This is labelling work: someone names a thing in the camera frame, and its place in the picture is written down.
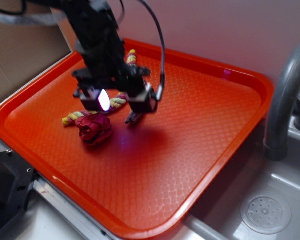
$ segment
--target white wall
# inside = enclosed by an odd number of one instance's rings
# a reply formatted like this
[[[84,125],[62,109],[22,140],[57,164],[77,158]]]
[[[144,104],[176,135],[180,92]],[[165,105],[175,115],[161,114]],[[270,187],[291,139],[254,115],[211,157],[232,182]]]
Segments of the white wall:
[[[116,16],[118,0],[108,0]],[[123,0],[119,34],[159,45],[155,24],[137,0]],[[300,0],[148,0],[166,46],[262,73],[276,84],[300,43]]]

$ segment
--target black bracket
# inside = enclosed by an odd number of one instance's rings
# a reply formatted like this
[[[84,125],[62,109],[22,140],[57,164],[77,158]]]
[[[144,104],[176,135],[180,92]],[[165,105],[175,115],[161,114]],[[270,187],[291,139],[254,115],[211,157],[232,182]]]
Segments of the black bracket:
[[[13,150],[0,152],[0,233],[27,210],[35,173]]]

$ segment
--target led light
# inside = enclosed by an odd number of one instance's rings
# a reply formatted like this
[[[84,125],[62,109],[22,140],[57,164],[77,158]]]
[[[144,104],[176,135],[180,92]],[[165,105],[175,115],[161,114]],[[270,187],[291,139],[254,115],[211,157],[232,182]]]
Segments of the led light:
[[[102,108],[103,111],[109,111],[110,107],[111,107],[111,103],[110,103],[110,98],[106,92],[106,90],[102,89],[99,97],[98,97],[100,106]]]

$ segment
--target sink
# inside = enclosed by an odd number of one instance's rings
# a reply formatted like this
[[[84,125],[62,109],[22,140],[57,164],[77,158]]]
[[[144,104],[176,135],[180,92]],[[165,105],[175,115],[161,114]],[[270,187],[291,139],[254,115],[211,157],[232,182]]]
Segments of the sink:
[[[300,132],[288,156],[263,155],[265,124],[249,136],[190,214],[229,240],[300,240]]]

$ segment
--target cardboard box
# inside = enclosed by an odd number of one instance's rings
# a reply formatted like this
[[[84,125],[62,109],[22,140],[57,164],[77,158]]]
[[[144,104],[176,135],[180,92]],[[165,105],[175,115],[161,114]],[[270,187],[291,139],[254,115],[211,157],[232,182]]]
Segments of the cardboard box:
[[[21,2],[0,0],[0,8],[19,11]],[[28,13],[51,13],[51,10],[28,3]],[[0,23],[0,102],[69,53],[58,26]]]

